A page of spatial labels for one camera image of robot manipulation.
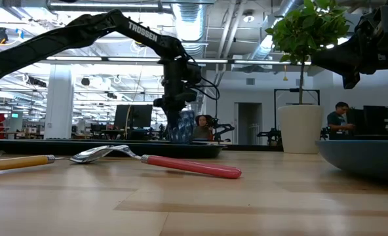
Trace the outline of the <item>black computer monitor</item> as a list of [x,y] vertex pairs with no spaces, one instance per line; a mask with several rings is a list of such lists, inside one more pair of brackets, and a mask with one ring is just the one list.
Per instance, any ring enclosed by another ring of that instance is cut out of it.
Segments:
[[114,126],[119,128],[151,126],[152,105],[118,105],[115,112]]
[[388,135],[388,107],[363,106],[365,130],[369,135]]

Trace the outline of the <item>green leafy plant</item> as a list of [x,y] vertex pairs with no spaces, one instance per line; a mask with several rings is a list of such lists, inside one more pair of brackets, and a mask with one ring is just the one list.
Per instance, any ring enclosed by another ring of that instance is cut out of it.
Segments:
[[265,30],[272,36],[274,49],[283,53],[280,61],[300,65],[299,105],[303,104],[305,63],[347,35],[349,21],[344,12],[336,0],[304,0],[300,9],[290,11]]

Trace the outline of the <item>silver ventilation duct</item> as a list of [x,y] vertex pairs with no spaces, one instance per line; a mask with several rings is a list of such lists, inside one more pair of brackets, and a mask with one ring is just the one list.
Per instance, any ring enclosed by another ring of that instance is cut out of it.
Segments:
[[194,3],[174,3],[172,10],[176,17],[176,33],[184,49],[194,58],[203,57],[207,6]]

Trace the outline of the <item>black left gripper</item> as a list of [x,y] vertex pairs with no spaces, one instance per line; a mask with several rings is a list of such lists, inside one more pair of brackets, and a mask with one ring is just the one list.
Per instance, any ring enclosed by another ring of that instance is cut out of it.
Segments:
[[159,64],[163,65],[161,84],[164,94],[161,98],[155,99],[153,105],[162,108],[168,114],[167,132],[171,142],[180,142],[179,111],[185,107],[186,102],[192,102],[197,97],[197,93],[192,90],[197,84],[191,84],[187,80],[187,62],[189,60],[186,58],[159,60]]

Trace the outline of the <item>person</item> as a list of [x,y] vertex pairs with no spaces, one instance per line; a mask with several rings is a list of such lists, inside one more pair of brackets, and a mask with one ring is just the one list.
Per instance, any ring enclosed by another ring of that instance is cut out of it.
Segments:
[[209,115],[198,115],[195,118],[196,127],[193,130],[194,140],[208,140],[213,139],[212,133],[212,119]]
[[349,105],[345,102],[338,102],[335,111],[327,115],[327,125],[329,128],[329,139],[335,140],[342,136],[348,135],[355,125],[348,123],[344,115],[348,112]]

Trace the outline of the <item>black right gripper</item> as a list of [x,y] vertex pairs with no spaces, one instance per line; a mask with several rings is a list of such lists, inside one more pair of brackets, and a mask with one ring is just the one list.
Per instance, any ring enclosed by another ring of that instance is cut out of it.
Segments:
[[350,48],[341,45],[315,52],[311,63],[343,76],[343,88],[353,89],[360,81],[360,73],[373,74],[386,68],[387,56],[378,44],[384,36],[383,14],[388,13],[388,5],[382,5],[360,17],[355,33],[358,36],[360,57]]

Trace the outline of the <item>dark green tray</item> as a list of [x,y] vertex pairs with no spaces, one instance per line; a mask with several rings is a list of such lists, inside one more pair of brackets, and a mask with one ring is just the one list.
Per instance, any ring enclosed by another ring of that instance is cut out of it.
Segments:
[[177,159],[215,159],[223,145],[193,142],[173,144],[160,141],[116,140],[0,140],[0,151],[9,154],[75,155],[100,146],[127,145],[137,155],[158,155]]

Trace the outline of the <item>black aluminium table frame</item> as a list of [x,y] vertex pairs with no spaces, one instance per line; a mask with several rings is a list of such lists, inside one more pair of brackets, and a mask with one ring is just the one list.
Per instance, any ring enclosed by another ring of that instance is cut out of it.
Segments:
[[174,144],[168,141],[141,141],[141,140],[74,140],[74,139],[0,139],[0,151],[13,153],[37,153],[52,151],[54,153],[80,152],[98,146],[127,145],[133,151],[159,151],[168,148],[182,149],[216,149],[228,151],[282,151],[279,146],[235,145],[193,142],[190,144]]

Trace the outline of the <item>pink-handled metal fork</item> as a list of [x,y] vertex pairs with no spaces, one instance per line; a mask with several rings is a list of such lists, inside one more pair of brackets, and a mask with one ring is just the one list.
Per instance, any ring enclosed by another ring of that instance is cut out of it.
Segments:
[[148,165],[155,165],[159,167],[173,168],[177,170],[184,170],[188,172],[196,172],[199,174],[207,174],[222,178],[237,179],[241,177],[242,171],[237,167],[229,167],[224,165],[215,165],[209,163],[199,163],[195,161],[186,161],[181,159],[173,159],[170,157],[163,157],[157,155],[136,155],[126,145],[120,146],[100,146],[94,148],[96,154],[102,157],[106,156],[112,151],[122,152],[129,157],[139,160],[141,163]]

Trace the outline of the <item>yellow-handled metal spoon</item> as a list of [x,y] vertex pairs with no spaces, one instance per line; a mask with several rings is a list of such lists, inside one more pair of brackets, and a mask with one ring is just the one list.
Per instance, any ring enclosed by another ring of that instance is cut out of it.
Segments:
[[77,164],[87,164],[106,156],[111,151],[111,146],[101,146],[82,151],[72,157],[55,157],[54,155],[34,155],[27,157],[0,159],[0,170],[47,165],[59,160],[67,160]]

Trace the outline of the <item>white plant pot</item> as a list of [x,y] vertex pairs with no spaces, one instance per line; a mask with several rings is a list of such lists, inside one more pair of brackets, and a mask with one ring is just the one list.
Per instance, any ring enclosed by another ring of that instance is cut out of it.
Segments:
[[291,105],[278,109],[285,153],[317,154],[323,109],[318,105]]

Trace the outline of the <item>blue plate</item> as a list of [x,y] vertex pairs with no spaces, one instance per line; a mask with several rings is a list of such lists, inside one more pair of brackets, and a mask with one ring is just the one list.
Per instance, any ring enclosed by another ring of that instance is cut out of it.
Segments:
[[352,174],[388,180],[388,140],[317,141],[322,157]]

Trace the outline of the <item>black metal frame stand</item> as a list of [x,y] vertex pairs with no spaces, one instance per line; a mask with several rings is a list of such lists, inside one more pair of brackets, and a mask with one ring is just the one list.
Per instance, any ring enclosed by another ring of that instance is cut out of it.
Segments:
[[[273,134],[269,134],[268,136],[268,144],[270,144],[270,141],[272,141],[272,137],[274,137],[274,142],[277,143],[276,146],[282,147],[282,136],[281,136],[281,129],[279,129],[278,123],[277,123],[277,92],[278,91],[283,91],[283,92],[297,92],[299,93],[300,89],[299,88],[276,88],[273,90],[273,109],[274,109],[274,128],[272,128],[271,132]],[[314,98],[314,100],[317,101],[317,105],[315,106],[320,106],[320,90],[315,90],[315,89],[304,89],[303,91],[305,92],[315,92],[317,94],[317,99]]]

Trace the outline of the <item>white building column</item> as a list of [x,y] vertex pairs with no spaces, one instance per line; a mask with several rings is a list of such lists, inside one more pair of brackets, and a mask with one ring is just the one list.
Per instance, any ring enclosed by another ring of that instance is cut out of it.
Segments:
[[71,138],[74,85],[70,65],[50,66],[44,139]]

